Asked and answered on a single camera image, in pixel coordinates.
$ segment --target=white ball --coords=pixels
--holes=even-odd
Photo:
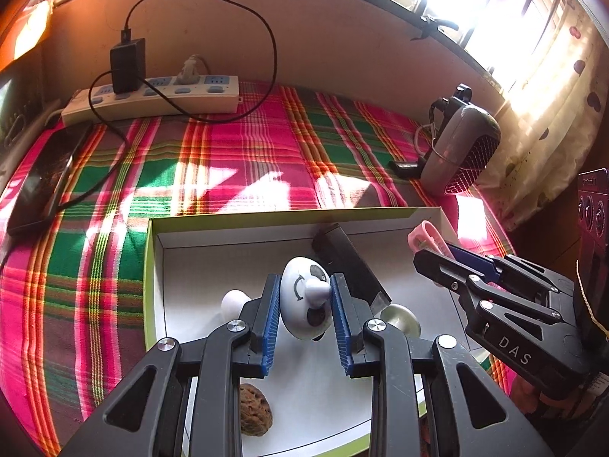
[[[227,323],[234,319],[239,319],[243,306],[246,302],[251,300],[252,299],[240,290],[228,291],[220,305],[220,311],[222,312],[222,319],[224,322]]]

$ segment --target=black tablet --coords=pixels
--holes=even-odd
[[[74,160],[92,129],[92,123],[79,123],[51,134],[19,190],[8,218],[9,236],[38,232],[55,217]]]

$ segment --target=white toy figure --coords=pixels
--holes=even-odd
[[[222,304],[220,305],[220,311],[222,312],[222,319],[224,322],[228,323],[234,319],[239,319],[243,306],[246,302],[251,300],[252,299],[246,296],[242,291],[228,291],[222,299]]]
[[[288,331],[301,340],[319,340],[332,322],[330,295],[330,277],[318,263],[291,259],[279,289],[279,310]]]

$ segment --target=wall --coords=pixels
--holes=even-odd
[[[137,0],[69,0],[53,13],[44,43],[48,97],[68,100],[109,69],[108,53]],[[430,103],[461,82],[495,112],[501,95],[435,39],[362,0],[236,0],[263,15],[276,35],[278,82],[364,100],[427,121]],[[217,0],[147,0],[130,22],[146,38],[147,75],[175,75],[193,53],[214,73],[269,80],[272,53],[254,16]]]

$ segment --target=white box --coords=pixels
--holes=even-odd
[[[150,348],[163,337],[188,342],[223,324],[220,302],[231,289],[260,297],[269,273],[281,274],[295,256],[314,257],[313,236],[338,222],[392,301],[409,308],[421,337],[453,335],[484,356],[465,335],[458,296],[436,286],[413,267],[406,237],[431,221],[448,242],[458,238],[441,208],[362,208],[277,213],[222,214],[152,219],[148,224],[144,277],[144,328]],[[416,376],[419,411],[422,382]],[[348,457],[368,448],[371,379],[352,380],[340,365],[331,326],[318,342],[292,337],[283,324],[275,362],[260,388],[273,412],[263,437],[243,436],[244,457]],[[185,431],[188,448],[193,383]]]

